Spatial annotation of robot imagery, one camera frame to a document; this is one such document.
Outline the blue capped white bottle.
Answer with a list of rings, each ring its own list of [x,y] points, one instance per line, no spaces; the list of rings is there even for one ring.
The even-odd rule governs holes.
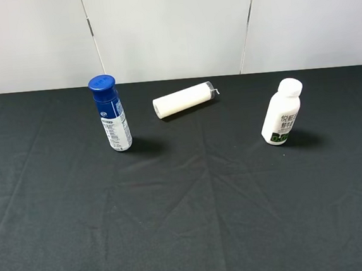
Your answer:
[[[89,81],[88,88],[92,92],[110,146],[118,152],[128,150],[133,138],[114,77],[107,74],[95,76]]]

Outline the black tablecloth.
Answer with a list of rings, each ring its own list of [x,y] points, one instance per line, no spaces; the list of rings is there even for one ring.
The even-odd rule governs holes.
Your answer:
[[[283,79],[287,141],[262,127]],[[108,144],[87,88],[0,94],[0,271],[362,271],[362,66],[121,84],[134,141]]]

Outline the white cylinder tube lying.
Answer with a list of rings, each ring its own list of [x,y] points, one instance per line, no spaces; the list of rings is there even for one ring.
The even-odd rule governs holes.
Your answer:
[[[164,119],[173,114],[185,111],[196,105],[212,100],[220,92],[209,81],[193,85],[178,92],[158,97],[153,100],[153,108],[157,117]]]

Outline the white milk bottle green label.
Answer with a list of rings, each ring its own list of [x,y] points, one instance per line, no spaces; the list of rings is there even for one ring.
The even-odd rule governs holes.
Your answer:
[[[262,127],[262,137],[270,145],[282,145],[287,141],[298,112],[301,101],[299,96],[302,83],[295,78],[283,79],[272,96]]]

